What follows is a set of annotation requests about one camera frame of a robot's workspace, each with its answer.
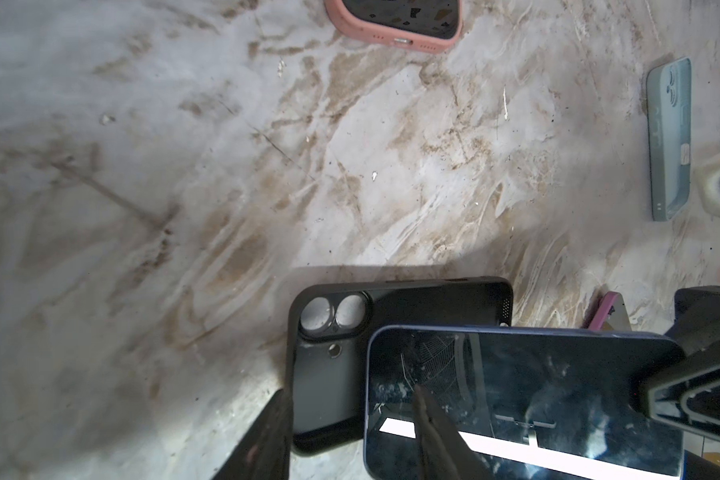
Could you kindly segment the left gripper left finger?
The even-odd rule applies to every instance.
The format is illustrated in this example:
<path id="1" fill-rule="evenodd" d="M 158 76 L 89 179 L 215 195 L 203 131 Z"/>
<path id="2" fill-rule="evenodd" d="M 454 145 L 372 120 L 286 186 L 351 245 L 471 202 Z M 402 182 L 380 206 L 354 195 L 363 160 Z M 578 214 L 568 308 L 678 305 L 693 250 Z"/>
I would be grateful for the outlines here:
<path id="1" fill-rule="evenodd" d="M 213 479 L 288 479 L 292 435 L 292 395 L 287 389 L 279 389 L 214 474 Z"/>

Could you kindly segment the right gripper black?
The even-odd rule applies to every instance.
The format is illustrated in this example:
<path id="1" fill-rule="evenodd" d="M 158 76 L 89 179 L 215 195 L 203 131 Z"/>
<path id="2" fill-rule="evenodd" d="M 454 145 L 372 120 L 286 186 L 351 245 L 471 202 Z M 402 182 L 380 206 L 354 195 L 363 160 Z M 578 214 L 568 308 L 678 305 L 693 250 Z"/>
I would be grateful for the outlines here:
<path id="1" fill-rule="evenodd" d="M 674 305 L 665 335 L 689 357 L 641 383 L 641 409 L 652 420 L 720 442 L 720 286 L 677 290 Z"/>

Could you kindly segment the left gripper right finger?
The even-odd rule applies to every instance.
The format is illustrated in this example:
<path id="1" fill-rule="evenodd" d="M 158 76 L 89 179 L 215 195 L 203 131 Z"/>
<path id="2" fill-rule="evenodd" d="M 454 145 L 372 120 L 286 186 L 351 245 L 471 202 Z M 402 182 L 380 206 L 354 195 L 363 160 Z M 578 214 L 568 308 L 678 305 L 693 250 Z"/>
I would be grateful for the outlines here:
<path id="1" fill-rule="evenodd" d="M 494 478 L 429 390 L 421 385 L 414 387 L 412 408 L 419 479 Z"/>

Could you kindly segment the black phone case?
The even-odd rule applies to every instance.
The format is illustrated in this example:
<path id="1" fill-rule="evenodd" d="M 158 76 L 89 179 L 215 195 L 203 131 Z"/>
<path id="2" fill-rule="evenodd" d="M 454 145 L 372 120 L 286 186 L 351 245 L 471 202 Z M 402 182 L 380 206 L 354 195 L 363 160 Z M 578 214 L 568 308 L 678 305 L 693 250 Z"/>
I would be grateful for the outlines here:
<path id="1" fill-rule="evenodd" d="M 317 455 L 363 436 L 367 347 L 388 325 L 498 326 L 512 322 L 501 277 L 314 285 L 288 314 L 286 385 L 292 445 Z"/>

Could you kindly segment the pink phone case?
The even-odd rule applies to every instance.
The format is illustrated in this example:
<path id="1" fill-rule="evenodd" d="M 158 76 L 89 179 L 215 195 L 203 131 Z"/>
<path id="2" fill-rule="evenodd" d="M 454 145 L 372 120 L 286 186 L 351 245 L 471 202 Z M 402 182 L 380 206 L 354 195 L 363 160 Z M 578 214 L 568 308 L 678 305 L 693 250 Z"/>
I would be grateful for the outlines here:
<path id="1" fill-rule="evenodd" d="M 456 43 L 463 27 L 463 2 L 460 0 L 457 0 L 461 2 L 460 24 L 455 35 L 450 39 L 419 35 L 360 20 L 343 6 L 343 1 L 325 0 L 323 2 L 329 20 L 343 35 L 367 43 L 438 54 Z"/>

